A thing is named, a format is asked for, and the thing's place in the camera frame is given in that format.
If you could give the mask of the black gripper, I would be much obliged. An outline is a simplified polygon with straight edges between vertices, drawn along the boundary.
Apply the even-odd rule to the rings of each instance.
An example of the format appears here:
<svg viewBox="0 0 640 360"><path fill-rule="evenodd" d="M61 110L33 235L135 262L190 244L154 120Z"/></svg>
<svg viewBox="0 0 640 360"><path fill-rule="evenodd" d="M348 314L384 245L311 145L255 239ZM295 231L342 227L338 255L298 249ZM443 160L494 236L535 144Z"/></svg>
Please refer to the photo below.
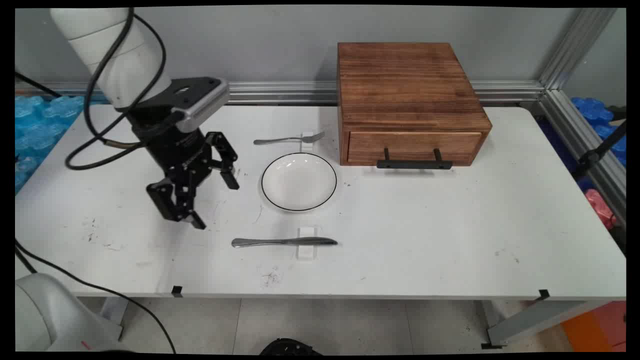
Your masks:
<svg viewBox="0 0 640 360"><path fill-rule="evenodd" d="M169 107L131 111L135 136L165 175L162 180L147 185L146 193L164 219L205 230L207 226L195 210L197 188L211 170L218 170L230 190L240 189L234 175L238 155L220 131L204 135L198 127L180 130L178 124L184 119L184 112L172 111ZM220 160L213 159L212 150Z"/></svg>

